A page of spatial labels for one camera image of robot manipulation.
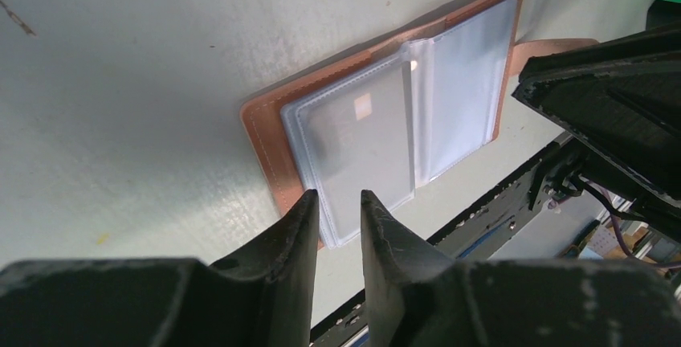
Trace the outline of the silver card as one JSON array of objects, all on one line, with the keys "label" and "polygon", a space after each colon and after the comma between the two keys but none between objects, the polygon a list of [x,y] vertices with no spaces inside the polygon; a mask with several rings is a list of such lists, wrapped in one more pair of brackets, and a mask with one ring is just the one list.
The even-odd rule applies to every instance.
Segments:
[{"label": "silver card", "polygon": [[295,112],[327,247],[341,247],[359,233],[362,190],[373,191],[388,209],[414,196],[405,70],[403,59],[387,60]]}]

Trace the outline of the tan leather card holder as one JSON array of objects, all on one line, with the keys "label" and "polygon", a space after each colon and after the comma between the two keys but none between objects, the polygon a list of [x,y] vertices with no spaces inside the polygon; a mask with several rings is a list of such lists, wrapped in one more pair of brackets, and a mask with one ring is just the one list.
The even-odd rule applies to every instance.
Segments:
[{"label": "tan leather card holder", "polygon": [[442,6],[248,100],[240,120],[279,211],[316,190],[320,243],[343,247],[359,235],[362,190],[394,210],[494,141],[529,59],[593,45],[518,41],[522,3]]}]

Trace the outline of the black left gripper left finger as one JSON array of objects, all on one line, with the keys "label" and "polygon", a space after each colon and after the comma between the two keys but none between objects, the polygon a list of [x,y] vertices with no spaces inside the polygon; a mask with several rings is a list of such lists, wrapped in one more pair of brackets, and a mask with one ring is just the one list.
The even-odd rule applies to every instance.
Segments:
[{"label": "black left gripper left finger", "polygon": [[306,346],[319,200],[229,255],[32,259],[1,272],[4,346]]}]

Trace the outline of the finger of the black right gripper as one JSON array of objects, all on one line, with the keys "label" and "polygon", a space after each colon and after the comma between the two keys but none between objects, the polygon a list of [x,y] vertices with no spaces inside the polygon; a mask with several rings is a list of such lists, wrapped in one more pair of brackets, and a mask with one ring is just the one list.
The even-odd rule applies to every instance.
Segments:
[{"label": "finger of the black right gripper", "polygon": [[679,206],[679,23],[532,57],[512,95]]}]

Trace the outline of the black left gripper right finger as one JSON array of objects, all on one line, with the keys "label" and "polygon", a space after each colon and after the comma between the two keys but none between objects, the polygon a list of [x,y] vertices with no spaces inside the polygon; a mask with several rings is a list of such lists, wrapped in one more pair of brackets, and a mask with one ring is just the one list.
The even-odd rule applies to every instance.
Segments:
[{"label": "black left gripper right finger", "polygon": [[[365,285],[369,232],[380,214],[401,224],[372,191],[363,190],[361,250]],[[658,273],[638,263],[592,259],[472,260],[460,261],[457,267],[470,287],[467,304],[475,333],[482,341],[479,346],[680,343],[680,306],[671,286]]]}]

